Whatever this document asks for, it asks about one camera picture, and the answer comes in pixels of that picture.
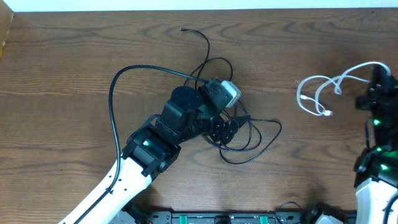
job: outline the coiled white cable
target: coiled white cable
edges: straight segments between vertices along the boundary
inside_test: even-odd
[[[321,103],[319,103],[319,94],[321,93],[321,91],[322,91],[327,85],[329,85],[329,84],[332,83],[332,84],[335,85],[335,94],[341,95],[341,94],[343,93],[343,91],[341,90],[340,85],[341,85],[341,82],[343,81],[344,78],[353,78],[353,79],[359,80],[359,81],[361,81],[361,82],[368,82],[368,83],[369,83],[369,82],[370,82],[369,80],[365,80],[365,79],[362,79],[362,78],[354,77],[354,76],[351,76],[351,75],[348,75],[348,74],[349,74],[349,72],[352,72],[353,70],[355,70],[355,69],[357,69],[357,68],[360,68],[360,67],[363,67],[363,66],[367,66],[367,65],[374,65],[374,64],[376,64],[376,65],[381,65],[384,69],[386,69],[387,75],[389,75],[389,76],[391,75],[390,68],[389,68],[387,65],[385,65],[385,64],[383,64],[383,63],[381,63],[381,62],[365,62],[365,63],[359,64],[359,65],[357,65],[357,66],[354,66],[354,67],[352,67],[352,68],[346,70],[345,72],[343,72],[343,74],[341,74],[341,75],[339,75],[339,76],[336,76],[336,77],[334,77],[334,78],[329,78],[329,77],[326,77],[326,76],[323,76],[323,75],[314,75],[314,76],[311,76],[311,77],[308,77],[308,78],[304,79],[304,80],[301,81],[300,84],[298,85],[298,87],[297,87],[297,94],[296,94],[296,98],[297,98],[297,103],[298,103],[298,105],[299,105],[303,110],[305,110],[305,111],[307,111],[307,112],[309,112],[309,113],[311,113],[311,114],[314,114],[314,115],[316,115],[316,116],[322,116],[322,115],[330,116],[330,115],[332,115],[332,111],[325,109],[325,107],[324,107]],[[326,81],[324,84],[322,84],[322,85],[320,85],[320,86],[318,87],[317,91],[315,92],[315,99],[301,94],[301,89],[302,89],[302,87],[304,86],[304,84],[305,84],[307,81],[309,81],[309,80],[311,80],[311,79],[313,79],[313,78],[326,78],[326,79],[328,80],[328,81]],[[312,111],[306,109],[306,108],[303,106],[303,104],[301,103],[301,100],[311,100],[311,101],[313,101],[313,102],[315,103],[315,107],[316,107],[316,109],[317,109],[317,113],[312,112]]]

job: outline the white cable connector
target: white cable connector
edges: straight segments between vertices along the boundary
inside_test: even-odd
[[[311,113],[311,114],[314,114],[315,116],[322,116],[322,115],[324,115],[324,116],[331,116],[331,115],[333,114],[333,112],[330,111],[330,110],[326,110],[326,108],[325,108],[321,103],[319,103],[319,94],[321,93],[321,91],[322,91],[327,85],[329,85],[329,84],[332,83],[332,84],[334,84],[334,86],[335,86],[335,94],[341,95],[341,94],[343,93],[343,91],[341,90],[340,85],[341,85],[341,82],[343,81],[344,78],[353,78],[353,79],[359,80],[359,81],[361,81],[361,82],[367,82],[367,83],[369,83],[369,82],[370,82],[369,80],[365,80],[365,79],[362,79],[362,78],[354,77],[354,76],[348,75],[348,73],[349,73],[349,72],[352,72],[353,70],[355,70],[355,69],[357,69],[357,68],[360,68],[360,67],[363,67],[363,66],[366,66],[366,65],[374,65],[374,64],[376,64],[376,65],[381,65],[382,67],[384,67],[384,69],[386,69],[387,75],[391,76],[390,68],[389,68],[387,65],[385,65],[385,64],[383,64],[383,63],[381,63],[381,62],[365,62],[365,63],[359,64],[359,65],[357,65],[357,66],[354,66],[354,67],[348,69],[347,71],[343,72],[343,74],[341,74],[341,75],[339,75],[339,76],[336,76],[336,77],[334,77],[334,78],[329,78],[329,77],[326,77],[326,76],[323,76],[323,75],[314,75],[314,76],[311,76],[311,77],[308,77],[308,78],[304,79],[304,80],[301,81],[300,84],[298,85],[298,87],[297,87],[297,94],[296,94],[296,98],[297,98],[297,103],[298,103],[298,105],[299,105],[303,110],[305,110],[306,112],[309,112],[309,113]],[[306,83],[307,81],[309,81],[309,80],[311,80],[311,79],[313,79],[313,78],[326,78],[326,79],[328,80],[328,81],[326,81],[324,84],[322,84],[322,85],[320,85],[320,86],[318,87],[317,91],[315,92],[315,99],[313,99],[313,98],[311,98],[311,97],[309,97],[309,96],[305,96],[305,95],[302,95],[302,94],[301,94],[301,89],[302,89],[302,87],[304,86],[304,83]],[[315,107],[316,107],[316,109],[317,109],[317,113],[312,112],[312,111],[306,109],[306,108],[303,106],[303,104],[301,104],[301,100],[311,100],[311,101],[313,101],[313,102],[315,103]]]

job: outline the green light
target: green light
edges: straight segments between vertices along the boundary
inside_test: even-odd
[[[382,170],[388,170],[388,166],[386,166],[384,164],[381,164],[380,167],[381,167]]]
[[[379,125],[381,122],[378,120],[378,119],[374,119],[373,120],[373,124],[375,125],[375,126],[377,126],[377,125]]]

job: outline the white wall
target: white wall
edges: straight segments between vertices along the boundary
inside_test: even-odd
[[[4,0],[14,12],[398,7],[398,0]]]

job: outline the brown tabletop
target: brown tabletop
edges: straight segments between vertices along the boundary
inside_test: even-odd
[[[210,57],[231,61],[252,117],[279,119],[283,130],[260,158],[240,166],[223,162],[202,138],[183,143],[179,158],[136,202],[176,211],[264,211],[286,201],[304,207],[324,201],[355,210],[353,165],[369,113],[356,111],[354,98],[366,84],[344,81],[341,96],[327,88],[322,102],[331,117],[300,109],[296,89],[311,75],[334,77],[369,60],[398,71],[397,15],[397,9],[17,13],[0,61],[0,223],[59,222],[91,192],[116,158],[108,114],[114,74],[134,64],[190,73],[204,60],[206,44],[181,27],[203,31]],[[370,78],[371,68],[354,74]],[[202,77],[228,75],[219,61]],[[312,95],[319,81],[304,92]],[[122,147],[183,82],[160,71],[122,75],[114,96]],[[259,128],[264,142],[277,131],[274,124]],[[245,130],[235,145],[246,140]]]

